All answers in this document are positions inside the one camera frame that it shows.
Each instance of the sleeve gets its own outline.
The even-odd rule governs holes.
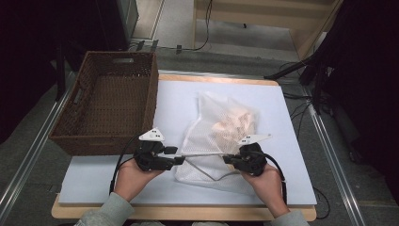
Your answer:
[[[76,226],[117,226],[122,225],[134,213],[134,208],[121,196],[112,192],[99,210],[87,211]]]
[[[282,215],[271,222],[272,226],[309,226],[299,210]]]

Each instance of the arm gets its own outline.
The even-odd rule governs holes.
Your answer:
[[[77,222],[77,226],[122,225],[133,214],[130,201],[141,192],[146,184],[162,171],[142,171],[131,159],[120,166],[115,191],[98,211],[87,211]]]
[[[258,177],[245,172],[241,174],[252,185],[256,195],[275,218],[272,225],[309,225],[300,212],[291,212],[284,203],[281,195],[281,178],[276,168],[266,164],[263,173]]]

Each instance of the brown wicker basket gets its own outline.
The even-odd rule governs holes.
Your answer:
[[[154,53],[87,52],[49,138],[70,155],[120,154],[152,129],[158,77]]]

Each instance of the white mesh bag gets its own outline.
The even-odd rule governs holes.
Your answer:
[[[199,118],[189,127],[181,155],[239,153],[237,141],[255,134],[257,114],[229,97],[212,92],[199,95]],[[221,155],[187,157],[176,169],[178,181],[242,194],[254,194],[238,170]]]

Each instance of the table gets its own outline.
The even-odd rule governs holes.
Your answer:
[[[209,76],[180,76],[175,74],[160,74],[160,80],[191,81],[191,82],[213,82],[213,83],[236,83],[276,86],[274,81],[247,80],[225,77]],[[135,212],[130,216],[134,219],[159,219],[159,220],[270,220],[273,216],[264,205],[151,205],[133,204]],[[289,206],[292,210],[302,211],[306,220],[315,220],[316,212],[314,206]],[[80,218],[89,209],[100,208],[99,204],[85,205],[61,205],[59,194],[53,205],[52,215],[54,218]]]
[[[210,20],[290,29],[300,59],[334,22],[343,0],[214,0]],[[209,0],[194,1],[193,45],[197,19],[205,19]]]

